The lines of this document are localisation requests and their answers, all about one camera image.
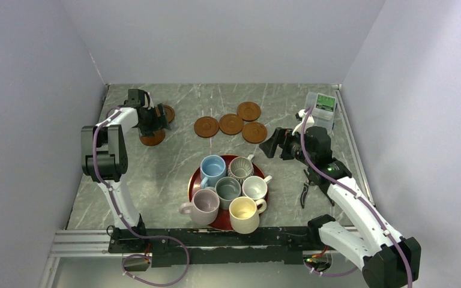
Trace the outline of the grey ribbed mug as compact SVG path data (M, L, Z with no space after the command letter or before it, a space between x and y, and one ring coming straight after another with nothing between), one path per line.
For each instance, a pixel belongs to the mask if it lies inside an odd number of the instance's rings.
M253 159L255 155L234 158L227 167L227 175L242 184L247 178L254 175Z

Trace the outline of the white mug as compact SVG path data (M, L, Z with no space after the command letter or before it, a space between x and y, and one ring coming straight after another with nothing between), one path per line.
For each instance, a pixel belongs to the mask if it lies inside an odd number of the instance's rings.
M271 175L261 178L259 176L251 176L244 180L242 184L243 195L253 200L264 199L268 192L268 184L273 177Z

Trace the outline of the cream yellow mug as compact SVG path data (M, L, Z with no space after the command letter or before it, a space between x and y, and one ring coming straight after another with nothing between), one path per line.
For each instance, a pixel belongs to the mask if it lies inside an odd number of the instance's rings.
M267 208L265 199L253 200L241 196L229 206L230 224L240 234L250 234L259 227L259 214Z

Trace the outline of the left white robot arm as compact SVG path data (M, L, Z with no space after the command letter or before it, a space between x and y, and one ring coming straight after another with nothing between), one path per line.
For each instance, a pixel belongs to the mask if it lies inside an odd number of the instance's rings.
M128 155L124 134L135 128L141 142L161 143L170 123L164 105L154 104L142 89L129 89L127 99L109 110L106 118L81 130L82 170L104 193L114 218L113 234L125 236L125 245L134 252L147 247L142 216L131 199L125 179Z

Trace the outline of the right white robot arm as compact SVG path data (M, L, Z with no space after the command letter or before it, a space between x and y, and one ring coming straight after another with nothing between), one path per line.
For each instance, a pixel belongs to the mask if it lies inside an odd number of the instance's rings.
M369 287L412 286L419 277L421 245L394 229L370 203L349 169L333 157L325 128L309 127L300 134L278 127L259 147L267 158L281 148L282 160L305 164L309 184L317 185L332 205L338 205L360 233L351 233L325 214L308 222L309 246L337 250L361 271Z

